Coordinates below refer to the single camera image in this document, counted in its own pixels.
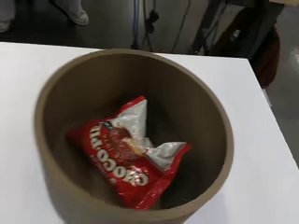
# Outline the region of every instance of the person's foot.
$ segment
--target person's foot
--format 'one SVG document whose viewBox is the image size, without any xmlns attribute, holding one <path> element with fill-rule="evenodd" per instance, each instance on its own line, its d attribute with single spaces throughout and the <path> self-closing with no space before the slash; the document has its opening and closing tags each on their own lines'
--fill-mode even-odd
<svg viewBox="0 0 299 224">
<path fill-rule="evenodd" d="M 0 21 L 0 33 L 4 33 L 9 30 L 11 21 Z"/>
<path fill-rule="evenodd" d="M 79 8 L 78 10 L 71 11 L 67 7 L 63 6 L 62 4 L 55 1 L 50 1 L 54 6 L 59 8 L 71 21 L 73 21 L 75 24 L 80 26 L 88 25 L 89 23 L 89 17 L 87 13 L 84 11 L 83 8 Z"/>
</svg>

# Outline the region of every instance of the wire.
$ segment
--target wire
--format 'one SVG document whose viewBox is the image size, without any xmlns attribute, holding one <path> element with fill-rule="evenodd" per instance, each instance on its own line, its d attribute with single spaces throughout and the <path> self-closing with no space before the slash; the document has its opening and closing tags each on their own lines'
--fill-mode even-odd
<svg viewBox="0 0 299 224">
<path fill-rule="evenodd" d="M 179 29 L 178 29 L 178 34 L 177 34 L 174 46 L 171 49 L 172 53 L 175 51 L 175 48 L 177 47 L 177 44 L 178 44 L 178 41 L 179 41 L 179 37 L 180 37 L 180 33 L 181 33 L 181 30 L 183 29 L 183 26 L 184 26 L 184 23 L 186 21 L 187 14 L 189 13 L 190 7 L 191 7 L 191 0 L 188 0 L 188 5 L 187 5 L 185 13 L 183 15 L 183 19 L 181 20 L 181 23 L 180 23 L 180 26 L 179 26 Z"/>
<path fill-rule="evenodd" d="M 151 43 L 150 43 L 150 36 L 149 36 L 148 26 L 146 24 L 146 22 L 147 22 L 146 0 L 143 0 L 143 22 L 144 22 L 145 36 L 143 38 L 142 44 L 144 44 L 145 39 L 147 39 L 148 44 L 149 44 L 149 51 L 152 52 L 152 46 L 151 46 Z"/>
<path fill-rule="evenodd" d="M 134 17 L 133 17 L 133 49 L 138 49 L 138 21 L 139 21 L 139 0 L 134 0 Z"/>
</svg>

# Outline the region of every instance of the cardboard container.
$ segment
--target cardboard container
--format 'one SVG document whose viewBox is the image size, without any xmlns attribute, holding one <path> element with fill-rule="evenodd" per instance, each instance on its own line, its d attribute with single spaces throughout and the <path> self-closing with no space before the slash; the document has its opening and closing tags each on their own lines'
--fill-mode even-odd
<svg viewBox="0 0 299 224">
<path fill-rule="evenodd" d="M 122 207 L 64 139 L 70 128 L 111 115 L 140 94 L 149 100 L 147 136 L 154 145 L 192 144 L 175 180 L 148 211 Z M 59 69 L 40 93 L 35 128 L 50 197 L 69 223 L 182 223 L 218 192 L 233 161 L 229 120 L 206 84 L 176 63 L 137 50 L 98 51 Z"/>
</svg>

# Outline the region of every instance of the white table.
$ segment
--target white table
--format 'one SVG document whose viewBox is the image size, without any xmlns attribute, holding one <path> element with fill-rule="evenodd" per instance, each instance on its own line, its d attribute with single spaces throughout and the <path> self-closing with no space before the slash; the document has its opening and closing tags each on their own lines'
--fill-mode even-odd
<svg viewBox="0 0 299 224">
<path fill-rule="evenodd" d="M 0 223 L 64 223 L 46 190 L 33 130 L 36 98 L 61 65 L 96 49 L 0 43 Z M 299 172 L 245 59 L 163 55 L 216 93 L 235 136 L 220 192 L 188 224 L 298 224 Z"/>
</svg>

